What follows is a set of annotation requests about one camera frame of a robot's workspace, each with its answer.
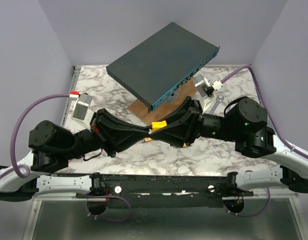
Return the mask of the yellow padlock with black shackle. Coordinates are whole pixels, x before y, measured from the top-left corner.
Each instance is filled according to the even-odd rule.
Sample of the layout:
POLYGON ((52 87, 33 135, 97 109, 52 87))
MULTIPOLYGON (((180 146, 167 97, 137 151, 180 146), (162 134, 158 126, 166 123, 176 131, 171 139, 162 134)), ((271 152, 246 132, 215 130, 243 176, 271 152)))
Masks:
POLYGON ((149 128, 149 133, 156 132, 164 127, 167 126, 167 122, 165 120, 163 121, 154 121, 151 123, 150 128, 149 128))

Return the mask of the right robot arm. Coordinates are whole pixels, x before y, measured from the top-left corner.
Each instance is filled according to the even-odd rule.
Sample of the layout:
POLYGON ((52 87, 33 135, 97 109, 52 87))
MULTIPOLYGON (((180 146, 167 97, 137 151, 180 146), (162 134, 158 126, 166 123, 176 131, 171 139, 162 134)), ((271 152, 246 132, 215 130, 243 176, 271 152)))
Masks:
POLYGON ((249 97, 240 97, 224 109, 223 116, 202 112, 200 103, 189 98, 165 118, 166 126, 150 137, 181 148, 195 139, 210 138, 232 142, 245 157, 277 163, 267 171, 229 173, 224 191, 235 196, 256 188, 283 187, 308 194, 308 159, 305 153, 289 149, 278 133, 268 126, 268 112, 249 97))

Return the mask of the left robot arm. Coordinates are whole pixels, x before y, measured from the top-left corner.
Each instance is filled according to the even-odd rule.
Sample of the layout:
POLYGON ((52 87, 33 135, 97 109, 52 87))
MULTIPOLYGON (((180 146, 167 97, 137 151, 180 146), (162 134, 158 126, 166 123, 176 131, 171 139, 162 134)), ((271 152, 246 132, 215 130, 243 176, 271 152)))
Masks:
POLYGON ((149 137, 152 126, 139 126, 120 120, 106 109, 93 112, 84 130, 71 133, 49 120, 29 133, 30 152, 10 167, 0 166, 0 201, 24 202, 39 193, 42 176, 69 166, 69 161, 100 150, 114 158, 117 153, 149 137))

